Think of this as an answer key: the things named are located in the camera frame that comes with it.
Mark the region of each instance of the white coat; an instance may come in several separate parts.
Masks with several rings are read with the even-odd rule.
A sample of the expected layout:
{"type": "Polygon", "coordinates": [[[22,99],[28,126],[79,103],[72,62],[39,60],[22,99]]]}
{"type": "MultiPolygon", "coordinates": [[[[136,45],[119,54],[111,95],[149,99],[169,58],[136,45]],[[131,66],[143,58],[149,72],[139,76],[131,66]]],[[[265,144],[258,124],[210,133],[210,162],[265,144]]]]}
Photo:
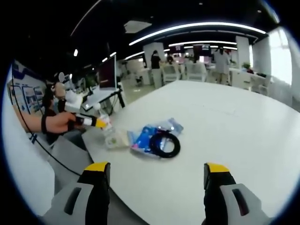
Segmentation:
{"type": "Polygon", "coordinates": [[[223,54],[220,51],[214,53],[216,62],[216,71],[222,74],[229,74],[229,55],[226,52],[223,54]]]}

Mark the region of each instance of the yellow object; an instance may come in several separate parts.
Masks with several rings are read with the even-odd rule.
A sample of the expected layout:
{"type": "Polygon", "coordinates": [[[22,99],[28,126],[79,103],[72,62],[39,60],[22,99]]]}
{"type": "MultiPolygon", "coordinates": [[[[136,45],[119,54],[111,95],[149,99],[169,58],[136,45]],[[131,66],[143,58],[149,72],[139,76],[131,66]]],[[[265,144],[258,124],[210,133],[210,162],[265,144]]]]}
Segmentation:
{"type": "Polygon", "coordinates": [[[108,164],[108,162],[102,162],[102,163],[93,163],[86,167],[84,170],[89,170],[89,171],[100,171],[104,172],[105,166],[108,164]]]}
{"type": "Polygon", "coordinates": [[[97,119],[96,120],[95,127],[97,127],[97,128],[105,128],[106,126],[107,126],[107,124],[104,121],[102,121],[101,119],[97,119]]]}
{"type": "Polygon", "coordinates": [[[229,170],[225,166],[220,164],[207,163],[207,165],[209,166],[211,173],[229,172],[229,170]]]}

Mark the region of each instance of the ceiling light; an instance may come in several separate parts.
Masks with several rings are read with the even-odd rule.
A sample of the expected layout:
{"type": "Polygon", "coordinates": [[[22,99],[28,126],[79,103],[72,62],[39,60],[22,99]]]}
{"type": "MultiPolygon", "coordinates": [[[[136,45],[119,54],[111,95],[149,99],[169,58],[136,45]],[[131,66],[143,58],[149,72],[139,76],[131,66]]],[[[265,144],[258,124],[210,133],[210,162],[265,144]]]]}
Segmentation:
{"type": "Polygon", "coordinates": [[[143,51],[143,52],[139,52],[139,53],[130,55],[130,56],[126,57],[125,60],[128,60],[128,59],[130,59],[130,58],[132,58],[132,57],[135,57],[135,56],[140,55],[140,54],[143,54],[143,53],[145,53],[145,52],[143,51]]]}
{"type": "Polygon", "coordinates": [[[77,55],[78,55],[78,50],[75,49],[75,51],[74,51],[74,56],[77,56],[77,55]]]}
{"type": "Polygon", "coordinates": [[[163,30],[159,30],[159,31],[156,31],[154,33],[151,33],[151,34],[148,34],[144,37],[141,37],[131,43],[129,43],[129,45],[134,45],[140,41],[143,41],[147,38],[150,38],[150,37],[153,37],[155,35],[158,35],[158,34],[162,34],[162,33],[165,33],[165,32],[168,32],[168,31],[172,31],[172,30],[177,30],[177,29],[182,29],[182,28],[187,28],[187,27],[196,27],[196,26],[229,26],[229,27],[239,27],[239,28],[244,28],[244,29],[247,29],[247,30],[253,30],[253,31],[256,31],[256,32],[259,32],[259,33],[262,33],[262,34],[266,34],[265,31],[263,30],[260,30],[260,29],[257,29],[257,28],[254,28],[254,27],[249,27],[249,26],[246,26],[246,25],[242,25],[242,24],[237,24],[237,23],[231,23],[231,22],[196,22],[196,23],[189,23],[189,24],[183,24],[183,25],[179,25],[179,26],[174,26],[174,27],[169,27],[169,28],[166,28],[166,29],[163,29],[163,30]]]}
{"type": "Polygon", "coordinates": [[[226,47],[226,46],[224,46],[223,48],[224,48],[224,49],[238,50],[238,48],[232,48],[232,47],[226,47]]]}
{"type": "Polygon", "coordinates": [[[116,53],[116,52],[114,52],[114,53],[110,54],[110,57],[114,56],[115,54],[117,54],[117,53],[116,53]]]}
{"type": "Polygon", "coordinates": [[[229,41],[188,41],[188,42],[170,44],[169,47],[177,46],[177,45],[201,44],[201,43],[219,43],[219,44],[227,44],[227,45],[236,45],[236,42],[229,42],[229,41]]]}

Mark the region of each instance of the person's arm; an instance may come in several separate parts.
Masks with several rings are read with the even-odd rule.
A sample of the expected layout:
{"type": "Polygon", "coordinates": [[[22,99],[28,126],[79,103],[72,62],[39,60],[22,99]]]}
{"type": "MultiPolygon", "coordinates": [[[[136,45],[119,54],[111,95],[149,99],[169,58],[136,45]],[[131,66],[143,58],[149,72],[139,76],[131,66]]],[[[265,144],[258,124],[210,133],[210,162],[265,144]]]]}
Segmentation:
{"type": "MultiPolygon", "coordinates": [[[[15,113],[26,132],[42,132],[42,117],[30,115],[26,112],[19,112],[18,108],[14,106],[15,113]]],[[[76,117],[70,112],[62,112],[56,116],[46,117],[46,129],[48,132],[61,134],[68,131],[68,122],[75,121],[76,117]]]]}

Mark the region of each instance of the person's hand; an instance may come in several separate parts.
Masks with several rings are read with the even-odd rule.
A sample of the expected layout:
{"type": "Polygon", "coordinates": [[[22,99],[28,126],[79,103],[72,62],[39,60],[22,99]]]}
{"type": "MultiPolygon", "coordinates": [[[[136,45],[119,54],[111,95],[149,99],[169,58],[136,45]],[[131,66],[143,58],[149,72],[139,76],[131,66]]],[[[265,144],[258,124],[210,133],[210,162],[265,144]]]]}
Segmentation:
{"type": "Polygon", "coordinates": [[[61,134],[68,131],[69,121],[76,121],[75,115],[70,112],[61,112],[56,116],[48,116],[46,118],[46,129],[48,132],[61,134]]]}

